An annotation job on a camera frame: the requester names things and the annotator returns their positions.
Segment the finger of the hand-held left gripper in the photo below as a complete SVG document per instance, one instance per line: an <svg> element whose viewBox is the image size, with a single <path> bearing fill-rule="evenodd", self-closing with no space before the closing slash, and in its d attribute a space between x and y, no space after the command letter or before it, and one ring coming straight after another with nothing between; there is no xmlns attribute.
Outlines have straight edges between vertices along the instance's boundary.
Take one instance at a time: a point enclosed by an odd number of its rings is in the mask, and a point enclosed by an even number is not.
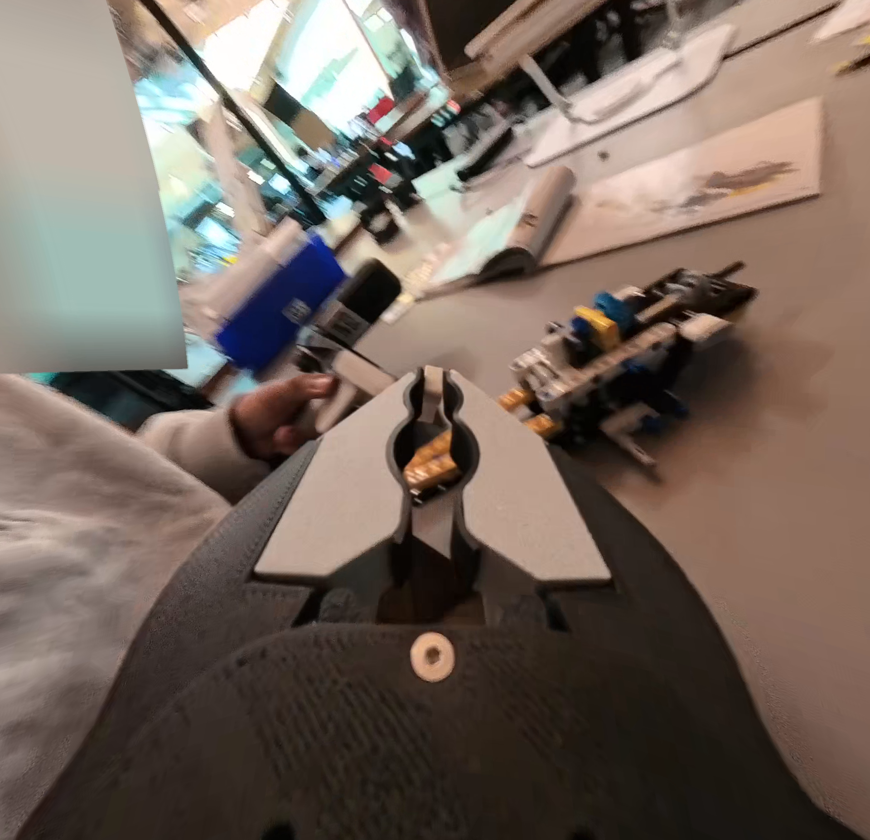
<svg viewBox="0 0 870 840"><path fill-rule="evenodd" d="M332 393L314 407L313 430L327 433L354 410L383 393L396 378L355 352L332 359Z"/></svg>

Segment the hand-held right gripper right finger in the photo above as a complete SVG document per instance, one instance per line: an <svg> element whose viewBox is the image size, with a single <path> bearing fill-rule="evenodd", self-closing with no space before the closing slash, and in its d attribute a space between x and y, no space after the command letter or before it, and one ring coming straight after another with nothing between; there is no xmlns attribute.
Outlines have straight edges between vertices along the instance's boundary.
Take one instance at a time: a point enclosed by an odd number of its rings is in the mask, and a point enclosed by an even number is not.
<svg viewBox="0 0 870 840"><path fill-rule="evenodd" d="M477 456L462 490L469 538L536 585L610 583L547 443L458 372L448 371L445 382L459 397L453 439L468 431Z"/></svg>

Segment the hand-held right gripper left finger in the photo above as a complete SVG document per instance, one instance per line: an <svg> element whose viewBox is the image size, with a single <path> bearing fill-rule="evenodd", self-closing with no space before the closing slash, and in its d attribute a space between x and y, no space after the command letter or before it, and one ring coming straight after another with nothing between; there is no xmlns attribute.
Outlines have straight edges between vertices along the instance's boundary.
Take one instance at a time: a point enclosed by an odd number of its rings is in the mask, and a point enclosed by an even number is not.
<svg viewBox="0 0 870 840"><path fill-rule="evenodd" d="M390 578L410 524L397 467L399 432L416 418L407 373L327 432L272 531L258 578Z"/></svg>

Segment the light grey lego connector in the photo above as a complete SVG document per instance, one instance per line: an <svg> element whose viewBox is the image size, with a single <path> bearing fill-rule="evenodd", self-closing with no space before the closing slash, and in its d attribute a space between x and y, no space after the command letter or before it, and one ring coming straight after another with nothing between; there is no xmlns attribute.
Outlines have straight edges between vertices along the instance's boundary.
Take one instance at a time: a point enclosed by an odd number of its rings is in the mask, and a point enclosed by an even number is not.
<svg viewBox="0 0 870 840"><path fill-rule="evenodd" d="M419 421L438 429L447 428L444 413L445 372L441 367L426 365L422 375L422 399Z"/></svg>

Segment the lego technic vehicle model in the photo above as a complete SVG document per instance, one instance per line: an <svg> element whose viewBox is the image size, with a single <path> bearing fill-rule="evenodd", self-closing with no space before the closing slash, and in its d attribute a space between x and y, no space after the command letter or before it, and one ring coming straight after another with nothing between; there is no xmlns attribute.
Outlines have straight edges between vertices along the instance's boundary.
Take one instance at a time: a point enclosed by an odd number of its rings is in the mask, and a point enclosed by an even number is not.
<svg viewBox="0 0 870 840"><path fill-rule="evenodd" d="M656 476L658 463L637 437L688 416L677 381L757 298L735 280L744 269L741 260L714 272L679 267L645 287L597 293L516 357L513 387L498 404L569 449L606 439Z"/></svg>

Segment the person's left forearm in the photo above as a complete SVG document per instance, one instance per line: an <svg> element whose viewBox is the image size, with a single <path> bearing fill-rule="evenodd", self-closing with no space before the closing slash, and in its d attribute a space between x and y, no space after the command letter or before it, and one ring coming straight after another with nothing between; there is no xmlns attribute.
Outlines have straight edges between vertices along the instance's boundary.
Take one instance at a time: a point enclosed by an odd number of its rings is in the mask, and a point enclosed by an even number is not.
<svg viewBox="0 0 870 840"><path fill-rule="evenodd" d="M160 591L270 471L239 447L228 408L130 433L2 375L2 838L89 732Z"/></svg>

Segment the yellow lego piece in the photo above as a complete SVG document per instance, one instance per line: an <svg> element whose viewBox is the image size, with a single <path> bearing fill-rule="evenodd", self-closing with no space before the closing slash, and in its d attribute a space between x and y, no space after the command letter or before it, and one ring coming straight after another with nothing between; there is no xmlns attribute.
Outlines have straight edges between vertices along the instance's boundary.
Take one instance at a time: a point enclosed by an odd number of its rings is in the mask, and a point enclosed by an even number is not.
<svg viewBox="0 0 870 840"><path fill-rule="evenodd" d="M451 457L452 432L441 432L420 447L404 468L406 485L412 493L422 494L446 486L462 476Z"/></svg>

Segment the person's left hand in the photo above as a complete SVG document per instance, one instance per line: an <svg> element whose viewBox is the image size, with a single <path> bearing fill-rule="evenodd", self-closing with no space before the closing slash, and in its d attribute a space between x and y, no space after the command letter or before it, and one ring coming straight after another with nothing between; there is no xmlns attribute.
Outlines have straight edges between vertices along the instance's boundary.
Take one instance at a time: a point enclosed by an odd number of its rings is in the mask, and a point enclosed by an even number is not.
<svg viewBox="0 0 870 840"><path fill-rule="evenodd" d="M231 403L228 414L241 450L257 461L289 457L319 436L303 423L302 413L332 398L337 379L329 374L299 374L274 380Z"/></svg>

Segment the blue box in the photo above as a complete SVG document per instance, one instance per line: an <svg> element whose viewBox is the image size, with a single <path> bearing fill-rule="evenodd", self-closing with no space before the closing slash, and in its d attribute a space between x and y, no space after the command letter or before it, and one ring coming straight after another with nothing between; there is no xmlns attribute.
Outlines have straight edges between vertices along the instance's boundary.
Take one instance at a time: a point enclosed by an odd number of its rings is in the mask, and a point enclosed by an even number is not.
<svg viewBox="0 0 870 840"><path fill-rule="evenodd" d="M235 367L261 373L295 342L346 279L323 238L305 234L301 247L218 329L218 351Z"/></svg>

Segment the open instruction booklet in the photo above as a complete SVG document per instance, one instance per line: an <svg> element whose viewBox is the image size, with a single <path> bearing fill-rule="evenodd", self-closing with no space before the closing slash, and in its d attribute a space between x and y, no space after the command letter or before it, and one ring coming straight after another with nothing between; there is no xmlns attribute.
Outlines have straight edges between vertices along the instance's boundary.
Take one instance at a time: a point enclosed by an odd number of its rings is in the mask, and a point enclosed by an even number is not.
<svg viewBox="0 0 870 840"><path fill-rule="evenodd" d="M410 282L413 297L425 301L534 272L565 218L576 184L570 168L548 167L461 238L437 247Z"/></svg>

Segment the white monitor stand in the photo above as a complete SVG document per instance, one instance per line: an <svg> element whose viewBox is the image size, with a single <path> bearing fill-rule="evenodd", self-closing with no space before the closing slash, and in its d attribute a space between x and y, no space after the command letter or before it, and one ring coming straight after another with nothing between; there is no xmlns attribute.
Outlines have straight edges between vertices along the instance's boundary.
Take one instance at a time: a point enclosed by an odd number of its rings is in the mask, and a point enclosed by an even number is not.
<svg viewBox="0 0 870 840"><path fill-rule="evenodd" d="M530 56L520 64L556 111L525 157L538 168L676 105L717 75L737 27L722 24L659 46L567 97Z"/></svg>

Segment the flat printed cardboard box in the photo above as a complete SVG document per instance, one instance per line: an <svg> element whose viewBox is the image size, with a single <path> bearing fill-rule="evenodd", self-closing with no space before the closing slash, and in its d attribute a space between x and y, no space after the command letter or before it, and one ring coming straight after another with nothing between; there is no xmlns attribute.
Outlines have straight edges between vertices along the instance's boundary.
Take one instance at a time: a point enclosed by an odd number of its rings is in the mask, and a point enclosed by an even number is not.
<svg viewBox="0 0 870 840"><path fill-rule="evenodd" d="M579 189L540 268L818 197L824 113L809 97Z"/></svg>

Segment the white paper sheet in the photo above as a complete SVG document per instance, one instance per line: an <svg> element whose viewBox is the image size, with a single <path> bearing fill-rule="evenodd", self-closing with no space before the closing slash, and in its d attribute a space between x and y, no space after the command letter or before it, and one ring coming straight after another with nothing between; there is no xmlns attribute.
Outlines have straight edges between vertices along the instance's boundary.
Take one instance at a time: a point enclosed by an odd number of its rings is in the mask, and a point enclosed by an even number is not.
<svg viewBox="0 0 870 840"><path fill-rule="evenodd" d="M869 24L869 0L842 0L812 36L812 44L835 39Z"/></svg>

